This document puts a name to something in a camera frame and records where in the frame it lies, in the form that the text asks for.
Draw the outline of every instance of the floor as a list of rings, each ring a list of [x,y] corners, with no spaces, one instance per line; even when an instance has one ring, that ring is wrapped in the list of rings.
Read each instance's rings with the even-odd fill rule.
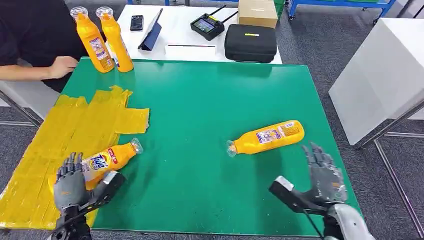
[[[88,2],[87,0],[68,0],[70,7]],[[105,0],[90,0],[92,8],[104,5]],[[119,16],[123,4],[110,0],[109,6]],[[162,4],[158,0],[141,0],[142,4]],[[183,2],[171,2],[182,5]],[[220,6],[215,1],[193,0],[192,6]],[[345,168],[360,204],[362,214],[370,232],[376,239],[415,239],[416,230],[407,210],[377,149],[371,145],[367,149],[349,146],[342,125],[331,102],[328,90],[344,66],[373,28],[372,21],[378,10],[342,7],[299,6],[293,21],[287,20],[283,13],[277,25],[277,44],[283,63],[305,64],[309,67],[316,90],[337,142]],[[8,107],[0,107],[0,120],[19,121],[20,116]],[[398,127],[398,131],[420,133],[424,122],[408,120]],[[35,129],[31,127],[0,126],[0,188],[3,189],[23,152],[31,142]],[[424,139],[387,138],[380,140],[395,171],[409,196],[418,217],[424,223],[424,170],[422,161]],[[26,240],[44,239],[47,233],[41,230],[10,230],[0,232],[0,239]],[[93,239],[202,239],[202,240],[276,240],[281,237],[195,235],[139,232],[94,231]]]

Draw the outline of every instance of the yellow bottle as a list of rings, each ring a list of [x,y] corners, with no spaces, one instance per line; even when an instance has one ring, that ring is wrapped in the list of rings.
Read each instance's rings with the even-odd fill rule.
[[[76,32],[81,38],[94,67],[101,73],[107,73],[112,70],[114,68],[112,58],[99,29],[89,19],[87,9],[82,6],[76,6],[70,10],[70,15],[75,19]]]
[[[114,19],[114,11],[108,6],[102,6],[95,11],[101,21],[101,29],[107,38],[110,55],[115,61],[115,65],[120,72],[126,73],[134,68],[130,54],[128,54],[124,41],[121,37],[121,28]]]
[[[236,154],[256,154],[298,143],[304,136],[305,131],[299,121],[285,121],[255,131],[246,132],[235,141],[227,141],[227,153],[231,157],[234,157]]]
[[[127,165],[128,161],[143,152],[143,147],[137,138],[133,138],[129,143],[115,145],[82,160],[82,172],[85,178],[87,190],[94,189],[104,174],[112,170],[118,170]],[[56,182],[56,175],[48,179],[50,191],[53,193],[53,186]]]

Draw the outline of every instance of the black case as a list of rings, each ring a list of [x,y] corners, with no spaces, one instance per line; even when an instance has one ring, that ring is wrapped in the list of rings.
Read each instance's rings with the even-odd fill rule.
[[[277,53],[272,27],[231,24],[225,35],[225,57],[237,62],[270,63]]]

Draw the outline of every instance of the yellow tape strip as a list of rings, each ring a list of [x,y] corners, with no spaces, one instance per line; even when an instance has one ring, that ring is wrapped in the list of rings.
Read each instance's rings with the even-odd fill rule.
[[[126,109],[131,92],[118,86],[83,97],[61,95],[0,194],[0,227],[53,229],[60,213],[48,178],[71,152],[93,155],[118,142],[119,134],[145,133],[149,109]],[[96,217],[87,215],[92,226]]]

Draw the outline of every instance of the clear bottle cap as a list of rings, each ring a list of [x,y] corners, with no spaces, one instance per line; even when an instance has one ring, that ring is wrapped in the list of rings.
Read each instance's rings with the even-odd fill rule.
[[[140,141],[134,137],[131,141],[131,146],[134,148],[136,154],[141,154],[143,152],[143,147]]]
[[[89,15],[89,11],[87,10],[87,8],[85,8],[83,6],[76,6],[76,7],[72,8],[69,11],[69,13],[74,19],[77,19],[78,16],[80,16],[80,15],[83,15],[83,16]]]
[[[226,152],[228,153],[228,156],[234,157],[237,154],[236,145],[233,141],[226,141]]]
[[[104,16],[108,16],[109,18],[113,18],[114,11],[112,10],[112,8],[110,8],[108,6],[101,6],[101,7],[97,8],[97,10],[95,11],[95,14],[100,19],[102,19]]]

